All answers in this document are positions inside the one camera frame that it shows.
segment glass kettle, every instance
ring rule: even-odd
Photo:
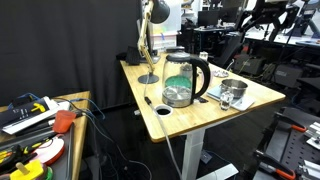
[[[203,84],[196,93],[197,67],[203,72]],[[171,107],[186,107],[206,92],[210,83],[210,68],[206,61],[185,52],[169,54],[163,68],[163,103]]]

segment black floor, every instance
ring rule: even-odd
[[[287,95],[286,100],[206,130],[203,149],[210,152],[213,159],[208,164],[200,162],[197,178],[219,169],[228,164],[226,162],[228,161],[241,172],[230,179],[250,179],[250,172],[254,172],[252,167],[256,164],[252,152],[262,139],[263,129],[271,123],[275,111],[280,107],[290,106],[290,99],[294,94],[292,90],[280,89],[280,91]],[[143,120],[134,115],[137,109],[136,105],[128,105],[107,111],[106,119],[100,120],[109,133],[107,136],[113,137],[124,156],[121,156],[114,143],[100,135],[97,136],[103,152],[108,152],[107,159],[112,160],[112,163],[108,161],[102,166],[102,179],[149,179],[149,173],[143,165],[130,163],[124,158],[144,163],[150,169],[154,180],[179,179],[166,142],[151,142]],[[180,170],[185,138],[179,136],[170,139]],[[243,173],[244,169],[249,170],[249,173]]]

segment small metal bowl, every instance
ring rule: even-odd
[[[222,80],[220,87],[221,87],[221,93],[229,91],[234,95],[233,97],[234,99],[239,99],[246,92],[248,85],[240,80],[225,79],[225,80]]]

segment black curtain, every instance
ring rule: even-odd
[[[115,56],[137,43],[139,1],[1,0],[0,105],[85,90],[102,108],[126,103]]]

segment kettle handle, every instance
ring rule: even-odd
[[[202,94],[206,92],[210,84],[210,68],[208,62],[204,61],[198,57],[191,57],[190,63],[192,64],[192,72],[193,72],[193,79],[192,79],[192,96],[191,96],[191,103],[195,98],[200,97]],[[199,67],[203,72],[203,85],[199,92],[195,93],[196,85],[197,85],[197,67]]]

